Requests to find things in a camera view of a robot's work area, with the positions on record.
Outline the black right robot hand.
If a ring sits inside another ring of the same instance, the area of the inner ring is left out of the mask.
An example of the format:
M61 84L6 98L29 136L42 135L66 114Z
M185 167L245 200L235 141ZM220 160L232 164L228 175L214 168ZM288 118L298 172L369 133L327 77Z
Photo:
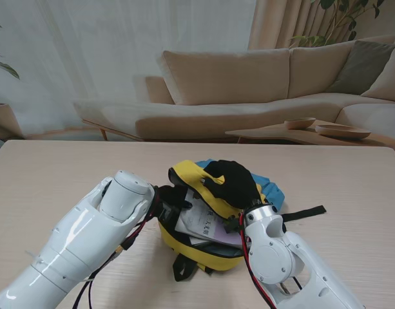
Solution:
M204 168L204 171L214 178L224 177L223 184L215 183L211 178L204 178L204 187L214 197L226 201L234 208L243 210L262 204L251 173L238 162L213 161Z

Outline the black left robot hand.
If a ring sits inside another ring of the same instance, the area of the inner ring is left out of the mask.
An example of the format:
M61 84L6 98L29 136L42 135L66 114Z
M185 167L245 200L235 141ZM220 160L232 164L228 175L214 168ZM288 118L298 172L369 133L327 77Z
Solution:
M177 209L190 209L192 208L192 203L186 200L186 195L188 193L188 188L175 185L171 187L169 185L164 185L159 187L159 198L166 205L175 207Z

